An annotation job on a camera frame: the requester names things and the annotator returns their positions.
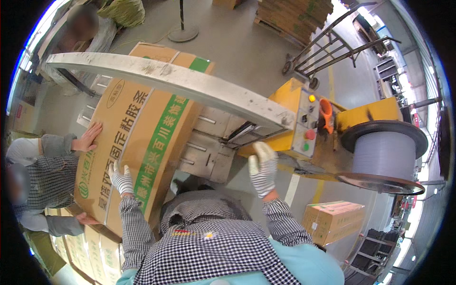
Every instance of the trolley wheel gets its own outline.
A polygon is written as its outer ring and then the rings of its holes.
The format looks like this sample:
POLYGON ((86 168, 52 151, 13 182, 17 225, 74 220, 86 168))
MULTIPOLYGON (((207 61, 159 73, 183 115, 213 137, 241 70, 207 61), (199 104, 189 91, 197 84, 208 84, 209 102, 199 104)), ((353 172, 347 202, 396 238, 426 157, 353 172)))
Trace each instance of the trolley wheel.
POLYGON ((309 88, 312 90, 317 90, 318 86, 320 86, 320 81, 316 77, 312 78, 309 83, 309 88))
POLYGON ((292 65, 293 65, 292 61, 285 62, 285 65, 282 68, 282 75, 287 75, 290 72, 292 65))

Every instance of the sleeve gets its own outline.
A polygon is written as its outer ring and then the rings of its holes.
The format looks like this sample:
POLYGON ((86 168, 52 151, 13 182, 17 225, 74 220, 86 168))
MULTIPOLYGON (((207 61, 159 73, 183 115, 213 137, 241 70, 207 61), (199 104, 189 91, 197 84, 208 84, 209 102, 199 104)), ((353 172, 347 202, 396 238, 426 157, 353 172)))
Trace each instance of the sleeve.
POLYGON ((155 242, 149 224, 134 197, 125 196, 119 205, 125 262, 122 270, 138 269, 155 242))
POLYGON ((117 280, 115 285, 133 285, 137 269, 127 269, 122 273, 122 276, 117 280))
POLYGON ((41 137, 40 153, 47 157, 65 156, 74 153, 71 143, 77 136, 68 134, 64 137, 58 135, 44 135, 41 137))
POLYGON ((263 213, 268 219, 272 238, 282 245, 313 244, 312 236, 298 223, 288 204, 281 199, 263 203, 263 213))
POLYGON ((11 163, 21 163, 29 166, 40 155, 53 157, 72 154, 71 144, 77 137, 68 134, 65 137, 58 135, 44 135, 39 139, 18 138, 14 140, 6 152, 6 158, 11 163))
POLYGON ((76 236, 84 232, 84 225, 75 217, 44 216, 26 211, 22 214, 20 222, 31 231, 43 231, 56 237, 65 234, 76 236))

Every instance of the hand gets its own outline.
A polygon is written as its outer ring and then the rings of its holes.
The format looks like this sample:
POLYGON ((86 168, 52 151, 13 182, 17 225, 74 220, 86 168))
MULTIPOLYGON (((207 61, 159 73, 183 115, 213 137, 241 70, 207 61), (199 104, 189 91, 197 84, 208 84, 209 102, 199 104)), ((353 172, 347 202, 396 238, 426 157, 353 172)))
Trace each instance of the hand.
POLYGON ((82 212, 79 215, 75 216, 76 219, 78 219, 79 223, 81 225, 98 225, 100 224, 99 221, 95 220, 91 216, 87 215, 86 212, 82 212))
POLYGON ((264 198, 275 189, 274 180, 277 175, 277 154, 262 141, 254 142, 253 147, 258 157, 256 155, 249 156, 250 180, 258 196, 264 198))
POLYGON ((81 136, 78 140, 73 140, 71 144, 72 150, 80 150, 80 151, 91 151, 94 150, 97 145, 93 145, 93 140, 99 135, 102 131, 101 123, 95 123, 86 130, 86 132, 81 136))
POLYGON ((128 165, 124 166, 124 174, 119 172, 119 160, 114 161, 114 165, 109 165, 109 178, 114 187, 119 191, 120 195, 133 192, 133 180, 131 179, 130 169, 128 165))

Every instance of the white knit glove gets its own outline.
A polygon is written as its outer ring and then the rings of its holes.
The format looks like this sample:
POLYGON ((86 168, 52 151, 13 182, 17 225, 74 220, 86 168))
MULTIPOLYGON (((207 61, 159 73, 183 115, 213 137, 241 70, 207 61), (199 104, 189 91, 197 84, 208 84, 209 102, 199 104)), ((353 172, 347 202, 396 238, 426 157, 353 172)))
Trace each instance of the white knit glove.
POLYGON ((124 174, 119 172, 119 160, 114 161, 114 165, 109 165, 109 178, 114 187, 120 192, 120 194, 133 192, 133 180, 131 179, 130 169, 128 165, 124 166, 124 174))
POLYGON ((256 155, 249 156, 249 173, 258 197, 264 198, 275 188, 275 176, 277 175, 277 154, 269 145, 259 141, 253 144, 256 155))

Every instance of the pole base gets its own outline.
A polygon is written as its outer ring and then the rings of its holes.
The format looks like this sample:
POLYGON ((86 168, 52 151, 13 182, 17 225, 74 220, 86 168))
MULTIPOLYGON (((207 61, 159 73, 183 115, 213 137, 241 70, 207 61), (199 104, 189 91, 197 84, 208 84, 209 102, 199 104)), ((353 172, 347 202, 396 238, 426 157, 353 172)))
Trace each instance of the pole base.
POLYGON ((174 42, 191 41, 198 36, 198 28, 196 26, 188 26, 184 30, 175 30, 168 35, 168 39, 174 42))

